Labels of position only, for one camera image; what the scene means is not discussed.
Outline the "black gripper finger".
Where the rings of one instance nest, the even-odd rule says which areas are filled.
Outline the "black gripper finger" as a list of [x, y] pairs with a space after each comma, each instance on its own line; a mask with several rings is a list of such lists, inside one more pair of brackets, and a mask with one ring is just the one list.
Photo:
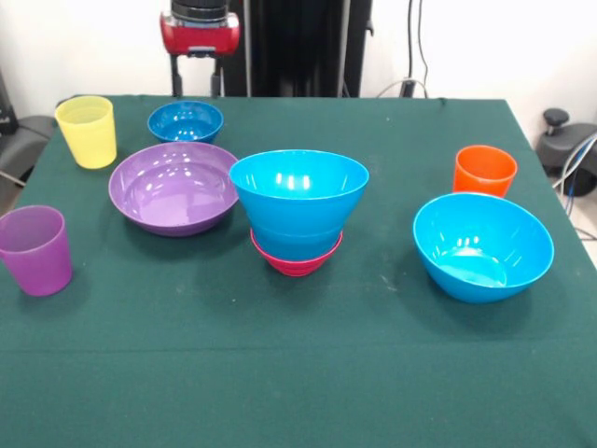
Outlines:
[[183, 93], [182, 78], [179, 74], [177, 59], [178, 59], [177, 55], [175, 55], [175, 54], [170, 55], [172, 92], [173, 92], [174, 98], [180, 98]]
[[222, 67], [223, 57], [214, 57], [214, 72], [211, 74], [210, 79], [210, 94], [212, 98], [218, 98], [222, 94]]

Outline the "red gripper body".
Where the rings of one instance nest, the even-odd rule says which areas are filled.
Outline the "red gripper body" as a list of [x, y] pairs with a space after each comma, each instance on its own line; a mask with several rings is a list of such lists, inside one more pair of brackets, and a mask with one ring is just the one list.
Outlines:
[[166, 51], [174, 56], [228, 56], [239, 46], [241, 27], [230, 12], [221, 21], [182, 21], [174, 15], [160, 15], [160, 31]]

